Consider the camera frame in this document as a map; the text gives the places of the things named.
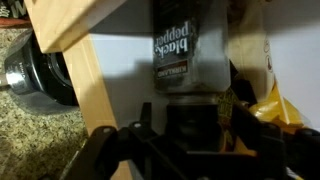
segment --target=speckled countertop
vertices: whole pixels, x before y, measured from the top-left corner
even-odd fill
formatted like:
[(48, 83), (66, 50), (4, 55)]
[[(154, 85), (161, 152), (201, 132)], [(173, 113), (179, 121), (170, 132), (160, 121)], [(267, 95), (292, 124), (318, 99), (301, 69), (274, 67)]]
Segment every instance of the speckled countertop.
[[(0, 72), (10, 43), (23, 30), (0, 29)], [(58, 179), (87, 137), (79, 110), (31, 115), (0, 88), (0, 179)]]

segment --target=wooden board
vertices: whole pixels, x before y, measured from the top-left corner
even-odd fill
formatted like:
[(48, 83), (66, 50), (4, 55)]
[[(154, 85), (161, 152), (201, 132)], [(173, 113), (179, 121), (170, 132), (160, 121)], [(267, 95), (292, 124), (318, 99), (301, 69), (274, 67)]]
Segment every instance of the wooden board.
[(25, 0), (43, 53), (70, 47), (126, 0)]
[[(102, 125), (117, 127), (90, 35), (86, 33), (63, 55), (88, 133)], [(131, 178), (129, 166), (124, 162), (112, 179)]]

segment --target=white wall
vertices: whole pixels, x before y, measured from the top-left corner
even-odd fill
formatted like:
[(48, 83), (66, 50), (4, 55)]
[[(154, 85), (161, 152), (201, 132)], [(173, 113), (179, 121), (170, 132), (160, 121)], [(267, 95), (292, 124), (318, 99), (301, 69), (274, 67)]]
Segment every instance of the white wall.
[(273, 0), (264, 10), (280, 91), (320, 129), (320, 1)]

